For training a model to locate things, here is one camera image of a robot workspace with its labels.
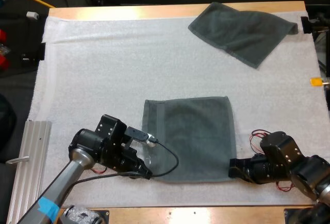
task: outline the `red object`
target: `red object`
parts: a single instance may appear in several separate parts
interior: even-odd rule
[[[7,68],[9,68],[9,61],[5,56],[0,55],[0,70],[6,70]]]
[[[0,29],[0,43],[5,43],[7,40],[7,34]]]

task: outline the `red wire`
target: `red wire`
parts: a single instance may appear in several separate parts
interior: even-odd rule
[[[255,150],[257,150],[259,153],[262,153],[263,154],[263,152],[260,150],[260,149],[258,149],[253,143],[252,143],[252,138],[253,138],[253,136],[258,136],[258,135],[251,135],[250,136],[250,144],[251,144],[251,146],[255,149]]]
[[[284,192],[288,192],[290,191],[292,188],[294,188],[294,184],[291,183],[290,186],[286,186],[286,187],[280,187],[279,186],[279,181],[276,182],[276,188],[281,190],[281,191],[284,191]]]
[[[98,170],[95,170],[95,169],[91,169],[91,171],[93,171],[93,172],[96,173],[96,174],[103,174],[104,172],[106,172],[107,169],[108,169],[108,168],[105,167],[103,171],[98,171]]]

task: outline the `dark gray towel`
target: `dark gray towel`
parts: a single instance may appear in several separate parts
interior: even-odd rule
[[[298,33],[296,23],[275,15],[238,11],[216,2],[188,28],[203,41],[253,68],[257,68],[287,34]]]
[[[146,100],[143,126],[179,157],[179,166],[157,178],[168,182],[219,182],[228,178],[236,157],[233,113],[228,97]],[[144,147],[151,171],[162,173],[174,157],[161,146]]]

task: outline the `table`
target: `table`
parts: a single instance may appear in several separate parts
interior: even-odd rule
[[[305,11],[303,1],[226,4],[237,10],[264,12]],[[71,20],[108,21],[191,17],[201,13],[208,4],[77,7],[49,10],[49,16]],[[284,223],[283,210],[288,206],[238,207],[137,207],[108,208],[110,223]]]

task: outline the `gray robot arm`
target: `gray robot arm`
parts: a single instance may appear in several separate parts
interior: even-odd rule
[[[54,222],[72,184],[84,170],[91,169],[95,163],[117,172],[134,172],[141,178],[150,179],[152,172],[136,156],[137,151],[130,145],[133,140],[148,143],[155,141],[154,139],[150,134],[127,127],[117,118],[103,115],[95,131],[82,129],[75,135],[69,145],[70,162],[18,223]]]

